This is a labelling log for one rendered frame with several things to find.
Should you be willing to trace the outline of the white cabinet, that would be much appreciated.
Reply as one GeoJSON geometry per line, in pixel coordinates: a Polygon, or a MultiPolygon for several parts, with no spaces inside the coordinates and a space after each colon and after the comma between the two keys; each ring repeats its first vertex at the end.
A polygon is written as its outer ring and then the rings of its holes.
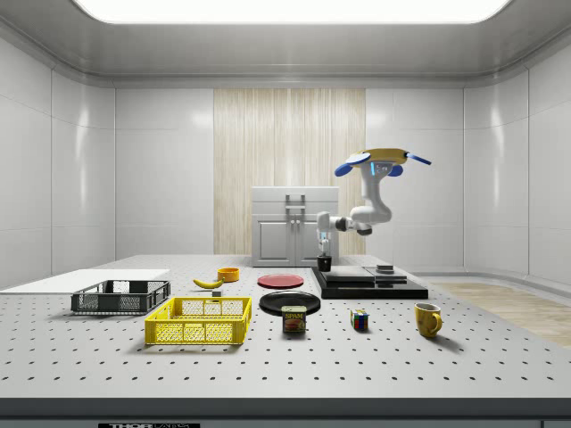
{"type": "Polygon", "coordinates": [[[317,214],[338,211],[337,186],[254,186],[252,264],[315,267],[319,255],[317,214]]]}

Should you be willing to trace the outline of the red plate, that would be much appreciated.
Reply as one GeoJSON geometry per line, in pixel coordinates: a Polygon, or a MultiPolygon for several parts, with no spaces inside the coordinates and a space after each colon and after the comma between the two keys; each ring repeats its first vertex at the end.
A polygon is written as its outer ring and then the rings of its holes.
{"type": "Polygon", "coordinates": [[[292,274],[271,274],[258,278],[257,284],[269,289],[292,289],[304,284],[301,276],[292,274]]]}

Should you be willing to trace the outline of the black stove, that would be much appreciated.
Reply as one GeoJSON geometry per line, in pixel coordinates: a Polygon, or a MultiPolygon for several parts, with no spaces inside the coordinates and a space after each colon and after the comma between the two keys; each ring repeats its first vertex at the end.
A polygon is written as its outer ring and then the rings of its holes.
{"type": "Polygon", "coordinates": [[[328,272],[312,268],[322,299],[427,299],[428,290],[392,265],[333,266],[328,272]]]}

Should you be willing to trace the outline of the black plate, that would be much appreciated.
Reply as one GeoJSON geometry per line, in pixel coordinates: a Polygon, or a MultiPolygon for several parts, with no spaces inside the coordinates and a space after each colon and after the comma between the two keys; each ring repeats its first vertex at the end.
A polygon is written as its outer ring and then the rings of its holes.
{"type": "Polygon", "coordinates": [[[304,306],[309,315],[320,309],[320,299],[307,292],[295,291],[271,292],[260,298],[260,307],[271,315],[281,316],[284,306],[304,306]]]}

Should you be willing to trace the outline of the flat-sided can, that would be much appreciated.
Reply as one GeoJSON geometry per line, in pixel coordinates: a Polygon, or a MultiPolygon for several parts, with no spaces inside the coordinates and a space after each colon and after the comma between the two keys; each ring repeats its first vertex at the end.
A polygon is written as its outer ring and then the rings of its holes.
{"type": "Polygon", "coordinates": [[[307,329],[305,306],[283,306],[282,321],[284,333],[305,333],[307,329]]]}

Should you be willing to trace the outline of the drone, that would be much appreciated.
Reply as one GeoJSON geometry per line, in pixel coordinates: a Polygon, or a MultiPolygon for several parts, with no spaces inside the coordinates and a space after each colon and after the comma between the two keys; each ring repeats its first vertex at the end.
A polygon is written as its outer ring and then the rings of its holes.
{"type": "Polygon", "coordinates": [[[414,155],[402,149],[376,148],[352,154],[345,161],[344,164],[340,165],[335,170],[335,175],[337,177],[342,177],[348,174],[353,167],[358,167],[363,162],[367,163],[367,162],[381,161],[393,164],[391,171],[388,173],[389,177],[398,177],[403,172],[403,168],[401,165],[405,163],[407,159],[420,161],[422,163],[425,163],[426,165],[432,164],[430,160],[425,160],[421,157],[418,157],[417,155],[414,155]]]}

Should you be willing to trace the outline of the yellow mug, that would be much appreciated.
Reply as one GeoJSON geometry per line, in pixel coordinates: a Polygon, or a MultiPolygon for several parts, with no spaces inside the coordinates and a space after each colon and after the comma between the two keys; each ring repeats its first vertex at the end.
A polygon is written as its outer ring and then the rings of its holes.
{"type": "Polygon", "coordinates": [[[419,302],[414,307],[419,333],[427,338],[435,337],[443,326],[441,308],[425,302],[419,302]]]}

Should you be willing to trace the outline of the yellow basket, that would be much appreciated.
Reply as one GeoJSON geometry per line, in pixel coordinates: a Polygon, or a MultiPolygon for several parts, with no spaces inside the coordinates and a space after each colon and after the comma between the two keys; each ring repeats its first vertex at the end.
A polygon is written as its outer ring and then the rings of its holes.
{"type": "Polygon", "coordinates": [[[147,344],[241,344],[250,297],[173,297],[145,318],[147,344]]]}

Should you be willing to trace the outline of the dark grey basket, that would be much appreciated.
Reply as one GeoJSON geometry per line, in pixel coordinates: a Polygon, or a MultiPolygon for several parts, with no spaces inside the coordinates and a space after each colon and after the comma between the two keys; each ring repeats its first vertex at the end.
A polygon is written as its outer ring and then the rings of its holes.
{"type": "Polygon", "coordinates": [[[77,313],[145,314],[168,299],[170,282],[106,280],[71,295],[77,313]]]}

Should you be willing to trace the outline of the white board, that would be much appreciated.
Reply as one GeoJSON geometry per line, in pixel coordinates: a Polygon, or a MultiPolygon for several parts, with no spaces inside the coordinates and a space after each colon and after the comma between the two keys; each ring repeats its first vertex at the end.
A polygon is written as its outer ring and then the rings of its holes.
{"type": "Polygon", "coordinates": [[[168,269],[80,269],[0,291],[0,293],[74,293],[106,280],[152,280],[168,269]]]}

